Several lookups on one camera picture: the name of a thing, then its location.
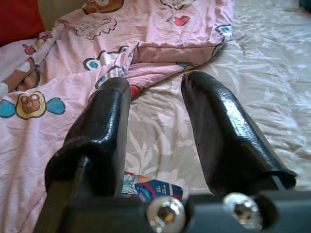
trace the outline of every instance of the cartoon character print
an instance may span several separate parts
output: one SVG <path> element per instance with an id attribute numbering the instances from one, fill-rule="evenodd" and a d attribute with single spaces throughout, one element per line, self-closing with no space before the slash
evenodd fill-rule
<path id="1" fill-rule="evenodd" d="M 83 11 L 89 15 L 92 13 L 109 13 L 122 8 L 124 0 L 88 0 L 82 6 Z"/>
<path id="2" fill-rule="evenodd" d="M 43 116 L 46 111 L 61 115 L 65 112 L 65 104 L 60 98 L 45 102 L 44 95 L 39 91 L 32 94 L 20 94 L 16 104 L 7 100 L 0 101 L 0 117 L 2 118 L 9 118 L 16 114 L 24 120 L 29 120 Z"/>
<path id="3" fill-rule="evenodd" d="M 76 25 L 73 29 L 76 31 L 76 35 L 85 37 L 89 40 L 94 40 L 95 37 L 104 34 L 109 34 L 115 30 L 117 21 L 115 19 L 103 19 L 101 21 L 91 21 Z"/>
<path id="4" fill-rule="evenodd" d="M 38 39 L 35 44 L 33 44 L 31 46 L 23 44 L 23 47 L 25 49 L 25 53 L 27 53 L 29 55 L 34 54 L 35 52 L 37 52 L 39 50 L 39 48 L 41 48 L 41 46 L 44 44 L 44 42 L 46 42 L 47 39 L 50 39 L 50 38 L 53 38 L 53 35 L 51 35 L 51 34 L 50 35 L 44 35 L 40 39 Z"/>
<path id="5" fill-rule="evenodd" d="M 176 62 L 176 65 L 183 67 L 184 68 L 183 71 L 195 68 L 195 66 L 189 62 Z"/>
<path id="6" fill-rule="evenodd" d="M 14 90 L 25 91 L 39 85 L 40 73 L 32 57 L 28 58 L 0 84 L 0 97 Z"/>
<path id="7" fill-rule="evenodd" d="M 175 10 L 181 10 L 187 4 L 194 2 L 195 0 L 160 0 L 160 2 Z"/>
<path id="8" fill-rule="evenodd" d="M 103 50 L 99 53 L 97 58 L 87 58 L 83 61 L 83 66 L 87 70 L 94 70 L 102 66 L 113 63 L 116 58 L 128 49 L 127 45 L 121 46 L 118 51 L 107 52 Z"/>
<path id="9" fill-rule="evenodd" d="M 218 32 L 219 35 L 223 36 L 223 41 L 222 41 L 222 43 L 220 45 L 215 47 L 212 56 L 214 56 L 223 47 L 225 42 L 229 41 L 230 38 L 232 37 L 232 27 L 231 27 L 231 24 L 218 26 L 215 29 L 215 31 Z"/>

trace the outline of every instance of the black metal frame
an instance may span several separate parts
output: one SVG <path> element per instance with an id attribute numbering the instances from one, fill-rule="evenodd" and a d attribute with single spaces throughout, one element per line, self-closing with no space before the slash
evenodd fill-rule
<path id="1" fill-rule="evenodd" d="M 35 233 L 153 232 L 146 219 L 148 203 L 116 197 L 124 174 L 129 90 L 123 79 L 108 80 L 70 129 L 63 148 L 47 165 L 48 195 Z M 222 197 L 230 192 L 255 200 L 262 232 L 311 232 L 311 192 L 291 189 L 295 174 L 278 160 L 230 90 L 193 71 L 183 79 L 182 93 L 214 193 L 183 202 L 183 232 L 255 232 L 224 208 Z"/>

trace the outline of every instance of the red heart print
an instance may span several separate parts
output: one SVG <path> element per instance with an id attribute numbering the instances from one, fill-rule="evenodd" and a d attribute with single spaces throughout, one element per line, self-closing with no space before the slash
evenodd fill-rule
<path id="1" fill-rule="evenodd" d="M 189 16 L 182 16 L 180 18 L 175 17 L 175 24 L 178 27 L 184 26 L 189 21 L 189 19 Z"/>
<path id="2" fill-rule="evenodd" d="M 30 46 L 25 45 L 25 44 L 23 44 L 23 47 L 24 47 L 24 49 L 25 49 L 25 53 L 27 53 L 27 54 L 29 54 L 29 55 L 32 55 L 32 54 L 35 53 L 35 50 L 34 50 L 33 47 L 30 47 Z"/>

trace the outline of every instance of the wrinkled fabric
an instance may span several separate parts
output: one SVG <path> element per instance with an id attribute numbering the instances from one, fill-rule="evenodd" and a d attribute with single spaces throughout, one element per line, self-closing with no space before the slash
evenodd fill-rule
<path id="1" fill-rule="evenodd" d="M 178 9 L 171 3 L 125 0 L 119 10 L 90 15 L 79 9 L 37 40 L 0 48 L 1 86 L 24 72 L 17 90 L 30 88 L 1 93 L 1 232 L 32 231 L 45 198 L 45 166 L 100 84 L 123 77 L 137 94 L 208 61 L 230 38 L 232 0 Z"/>

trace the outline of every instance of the mattress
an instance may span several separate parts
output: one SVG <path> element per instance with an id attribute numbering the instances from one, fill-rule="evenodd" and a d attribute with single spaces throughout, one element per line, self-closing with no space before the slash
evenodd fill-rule
<path id="1" fill-rule="evenodd" d="M 311 189 L 311 15 L 296 0 L 237 0 L 233 37 L 198 68 L 241 101 L 282 162 Z M 181 96 L 182 74 L 132 102 L 127 171 L 209 193 Z"/>

